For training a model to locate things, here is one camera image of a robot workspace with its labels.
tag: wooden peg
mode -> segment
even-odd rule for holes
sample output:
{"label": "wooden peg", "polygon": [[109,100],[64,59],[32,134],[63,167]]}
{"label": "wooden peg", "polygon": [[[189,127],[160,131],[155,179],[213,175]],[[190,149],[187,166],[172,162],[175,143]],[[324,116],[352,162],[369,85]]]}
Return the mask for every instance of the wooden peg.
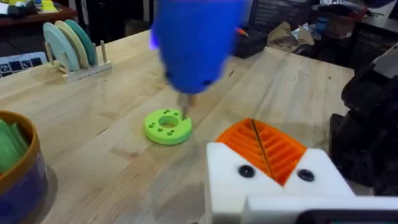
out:
{"label": "wooden peg", "polygon": [[101,40],[101,50],[102,50],[102,58],[104,60],[104,63],[108,62],[108,59],[106,58],[106,51],[105,51],[105,42]]}
{"label": "wooden peg", "polygon": [[65,69],[65,73],[66,73],[66,74],[69,74],[69,73],[70,73],[70,70],[69,70],[69,64],[68,64],[68,57],[67,57],[67,54],[66,54],[65,52],[62,52],[61,55],[62,55],[62,60],[65,62],[65,64],[63,64],[63,67],[64,67],[64,69]]}
{"label": "wooden peg", "polygon": [[95,66],[98,66],[98,54],[97,54],[97,45],[93,43],[94,51],[95,51]]}
{"label": "wooden peg", "polygon": [[52,51],[50,44],[48,42],[44,42],[45,51],[47,52],[47,56],[49,57],[51,65],[54,65],[54,58],[52,57]]}

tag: teal disc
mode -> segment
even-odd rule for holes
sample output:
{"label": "teal disc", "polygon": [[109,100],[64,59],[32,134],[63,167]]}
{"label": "teal disc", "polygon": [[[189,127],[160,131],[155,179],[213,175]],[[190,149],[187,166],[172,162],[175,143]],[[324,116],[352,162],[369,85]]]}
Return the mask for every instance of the teal disc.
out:
{"label": "teal disc", "polygon": [[184,142],[192,133],[189,117],[182,120],[181,112],[175,109],[162,109],[150,113],[144,121],[145,135],[163,145],[176,145]]}

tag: hole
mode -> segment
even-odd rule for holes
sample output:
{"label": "hole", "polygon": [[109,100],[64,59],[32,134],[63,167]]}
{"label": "hole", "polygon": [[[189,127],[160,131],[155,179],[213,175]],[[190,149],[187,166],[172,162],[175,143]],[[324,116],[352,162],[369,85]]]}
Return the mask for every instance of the hole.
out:
{"label": "hole", "polygon": [[256,171],[254,171],[253,167],[249,165],[243,165],[240,166],[238,169],[239,174],[241,174],[242,177],[245,178],[251,178],[254,177],[254,174],[256,174]]}
{"label": "hole", "polygon": [[313,182],[315,180],[314,174],[306,169],[300,169],[297,172],[298,177],[300,177],[302,180],[307,181],[307,182]]}
{"label": "hole", "polygon": [[178,125],[178,119],[173,116],[163,116],[159,119],[159,124],[165,128],[174,128]]}
{"label": "hole", "polygon": [[208,85],[210,85],[210,84],[212,84],[212,83],[213,83],[212,80],[203,81],[203,84],[204,84],[205,86],[208,86]]}

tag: drill bit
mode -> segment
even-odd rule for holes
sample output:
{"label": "drill bit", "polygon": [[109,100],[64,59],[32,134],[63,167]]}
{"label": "drill bit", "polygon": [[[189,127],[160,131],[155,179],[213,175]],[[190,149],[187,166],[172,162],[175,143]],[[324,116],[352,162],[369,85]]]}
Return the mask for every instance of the drill bit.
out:
{"label": "drill bit", "polygon": [[193,103],[193,95],[186,94],[186,93],[179,93],[178,94],[178,103],[181,106],[182,120],[184,120],[187,117],[188,110]]}

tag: wooden rack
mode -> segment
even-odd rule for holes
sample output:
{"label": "wooden rack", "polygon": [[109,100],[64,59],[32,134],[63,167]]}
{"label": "wooden rack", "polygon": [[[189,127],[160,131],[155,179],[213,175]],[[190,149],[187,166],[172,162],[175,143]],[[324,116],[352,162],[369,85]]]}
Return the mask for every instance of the wooden rack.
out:
{"label": "wooden rack", "polygon": [[[59,70],[61,70],[63,73],[62,77],[67,81],[67,82],[74,82],[76,80],[92,76],[98,72],[102,72],[104,70],[112,68],[112,62],[108,60],[106,56],[106,49],[105,49],[105,43],[103,40],[101,40],[101,53],[102,53],[102,58],[103,61],[102,63],[98,63],[98,54],[97,51],[95,50],[95,59],[96,63],[95,66],[89,67],[89,68],[82,68],[78,71],[70,71],[68,64],[61,64],[59,61],[55,61],[53,58],[52,50],[50,47],[50,44],[48,42],[44,43],[45,49],[47,51],[47,57],[50,60],[50,66],[55,67]],[[62,52],[62,57],[63,61],[67,62],[68,57],[65,52]]]}

